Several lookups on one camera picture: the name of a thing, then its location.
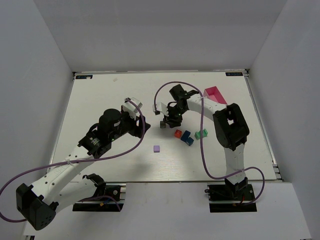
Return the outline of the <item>olive grey wood cube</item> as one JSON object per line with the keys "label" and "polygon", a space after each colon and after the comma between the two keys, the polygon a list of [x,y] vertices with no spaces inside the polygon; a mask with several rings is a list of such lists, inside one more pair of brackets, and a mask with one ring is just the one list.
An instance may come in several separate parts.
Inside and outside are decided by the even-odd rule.
{"label": "olive grey wood cube", "polygon": [[164,121],[160,121],[159,126],[161,129],[165,129],[167,127],[167,124]]}

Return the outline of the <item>red letter wood cube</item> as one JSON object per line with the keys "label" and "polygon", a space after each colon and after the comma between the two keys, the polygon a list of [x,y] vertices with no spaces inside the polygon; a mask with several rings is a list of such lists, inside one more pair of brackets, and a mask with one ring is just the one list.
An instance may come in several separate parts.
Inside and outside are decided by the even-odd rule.
{"label": "red letter wood cube", "polygon": [[182,135],[182,131],[181,130],[179,130],[179,129],[177,129],[176,131],[175,131],[175,133],[174,133],[174,136],[176,137],[176,138],[181,138],[181,135]]}

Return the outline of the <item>long dark blue block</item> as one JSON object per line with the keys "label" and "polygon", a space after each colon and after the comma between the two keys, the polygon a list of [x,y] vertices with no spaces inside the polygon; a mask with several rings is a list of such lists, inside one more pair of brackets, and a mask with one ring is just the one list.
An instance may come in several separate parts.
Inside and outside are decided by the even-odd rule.
{"label": "long dark blue block", "polygon": [[188,138],[190,137],[190,134],[191,134],[190,131],[185,130],[183,132],[183,134],[181,135],[180,140],[183,141],[183,142],[186,142],[188,140]]}

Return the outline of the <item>green notched wood block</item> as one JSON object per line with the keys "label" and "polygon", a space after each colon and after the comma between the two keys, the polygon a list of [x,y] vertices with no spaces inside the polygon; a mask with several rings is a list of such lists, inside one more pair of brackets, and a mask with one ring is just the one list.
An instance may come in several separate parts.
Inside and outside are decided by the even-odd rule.
{"label": "green notched wood block", "polygon": [[196,131],[194,134],[194,137],[197,140],[200,140],[201,138],[205,138],[208,136],[208,131],[204,128],[202,131]]}

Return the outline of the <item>small dark blue block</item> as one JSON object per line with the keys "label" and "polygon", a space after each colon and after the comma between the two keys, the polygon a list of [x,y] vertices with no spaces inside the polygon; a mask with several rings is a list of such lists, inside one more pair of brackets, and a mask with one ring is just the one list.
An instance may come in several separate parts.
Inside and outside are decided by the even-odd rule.
{"label": "small dark blue block", "polygon": [[191,146],[194,143],[194,139],[192,137],[188,137],[187,140],[185,141],[185,143],[188,146]]}

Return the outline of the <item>pink plastic box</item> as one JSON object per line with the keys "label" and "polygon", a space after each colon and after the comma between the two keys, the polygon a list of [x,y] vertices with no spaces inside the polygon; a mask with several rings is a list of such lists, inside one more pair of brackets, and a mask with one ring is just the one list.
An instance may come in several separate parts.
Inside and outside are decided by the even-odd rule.
{"label": "pink plastic box", "polygon": [[203,92],[203,96],[207,97],[208,99],[210,99],[216,103],[227,105],[226,100],[222,96],[222,94],[219,91],[217,86],[212,86],[212,87],[206,88]]}

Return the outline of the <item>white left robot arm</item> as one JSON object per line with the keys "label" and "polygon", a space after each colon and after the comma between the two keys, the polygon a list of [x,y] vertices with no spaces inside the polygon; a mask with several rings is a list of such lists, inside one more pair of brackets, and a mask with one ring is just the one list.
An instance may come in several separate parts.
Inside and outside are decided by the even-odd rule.
{"label": "white left robot arm", "polygon": [[150,128],[141,112],[142,103],[128,98],[120,110],[110,108],[103,112],[60,165],[30,185],[21,184],[16,189],[16,207],[26,221],[36,230],[52,222],[56,214],[73,203],[92,198],[105,181],[97,174],[83,176],[71,191],[65,187],[85,168],[100,159],[112,143],[125,134],[140,140]]}

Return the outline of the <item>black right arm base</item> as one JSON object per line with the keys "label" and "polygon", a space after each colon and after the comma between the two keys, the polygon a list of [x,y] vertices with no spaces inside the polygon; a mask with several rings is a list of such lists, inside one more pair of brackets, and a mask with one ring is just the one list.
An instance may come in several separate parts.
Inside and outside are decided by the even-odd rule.
{"label": "black right arm base", "polygon": [[255,199],[253,186],[247,185],[235,196],[224,184],[211,184],[204,190],[208,196],[209,210],[211,213],[253,213],[257,212],[256,203],[251,203]]}

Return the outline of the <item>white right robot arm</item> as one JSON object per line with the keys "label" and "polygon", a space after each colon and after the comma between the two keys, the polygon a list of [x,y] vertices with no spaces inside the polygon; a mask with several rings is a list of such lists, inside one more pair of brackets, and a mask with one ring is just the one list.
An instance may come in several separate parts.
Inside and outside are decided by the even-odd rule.
{"label": "white right robot arm", "polygon": [[224,148],[227,189],[236,195],[248,185],[244,172],[244,147],[250,133],[240,107],[233,103],[225,105],[201,96],[199,91],[187,92],[178,84],[169,91],[174,99],[174,106],[158,103],[156,108],[163,113],[163,122],[170,128],[181,126],[183,114],[187,111],[203,114],[213,121],[215,135]]}

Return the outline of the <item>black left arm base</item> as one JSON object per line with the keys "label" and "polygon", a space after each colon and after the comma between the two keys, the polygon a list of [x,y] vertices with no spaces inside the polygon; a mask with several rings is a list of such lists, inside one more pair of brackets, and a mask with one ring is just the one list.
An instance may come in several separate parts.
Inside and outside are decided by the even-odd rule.
{"label": "black left arm base", "polygon": [[106,183],[102,177],[92,173],[82,177],[95,187],[92,196],[73,204],[73,212],[120,212],[125,203],[126,185]]}

